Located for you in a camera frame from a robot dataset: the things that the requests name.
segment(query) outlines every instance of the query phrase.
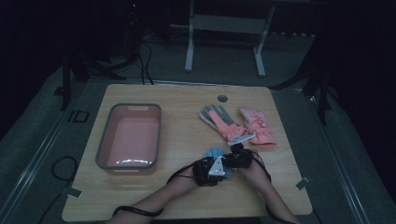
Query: rubber glove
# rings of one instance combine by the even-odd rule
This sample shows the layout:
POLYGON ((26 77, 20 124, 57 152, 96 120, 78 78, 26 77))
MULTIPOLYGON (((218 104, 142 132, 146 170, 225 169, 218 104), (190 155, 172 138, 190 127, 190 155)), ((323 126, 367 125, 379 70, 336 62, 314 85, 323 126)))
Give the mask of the rubber glove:
POLYGON ((261 111, 252 107, 242 106, 239 108, 245 119, 245 127, 248 133, 255 133, 256 136, 250 138, 250 143, 258 147, 272 147, 276 140, 268 128, 267 119, 261 111))
MULTIPOLYGON (((206 157, 213 157, 214 160, 216 160, 218 157, 223 157, 224 156, 224 150, 221 148, 217 148, 217 147, 212 147, 210 150, 208 150, 203 158, 206 157)), ((230 168, 227 167, 223 167, 224 168, 224 177, 226 177, 227 179, 231 179, 233 178, 233 171, 230 168)))
POLYGON ((229 142, 247 132, 245 127, 239 126, 233 121, 221 105, 205 106, 204 110, 199 113, 199 117, 209 124, 210 127, 221 133, 221 136, 229 142))

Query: metal leg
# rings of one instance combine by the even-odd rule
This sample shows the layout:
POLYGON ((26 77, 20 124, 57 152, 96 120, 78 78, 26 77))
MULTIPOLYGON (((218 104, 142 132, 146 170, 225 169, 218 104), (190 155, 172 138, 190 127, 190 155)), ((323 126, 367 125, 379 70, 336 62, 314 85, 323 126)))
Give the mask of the metal leg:
POLYGON ((194 56, 193 19, 194 19, 194 0, 190 0, 189 46, 187 48, 186 65, 184 67, 186 72, 190 72, 192 70, 192 59, 194 56))
POLYGON ((275 8, 276 7, 270 8, 267 20, 266 20, 265 25, 262 29, 262 37, 260 39, 260 43, 257 47, 253 48, 254 59, 256 60, 257 72, 259 74, 259 77, 265 77, 264 64, 262 62, 262 47, 264 45, 265 38, 268 35, 268 30, 270 28, 271 20, 274 16, 275 8))

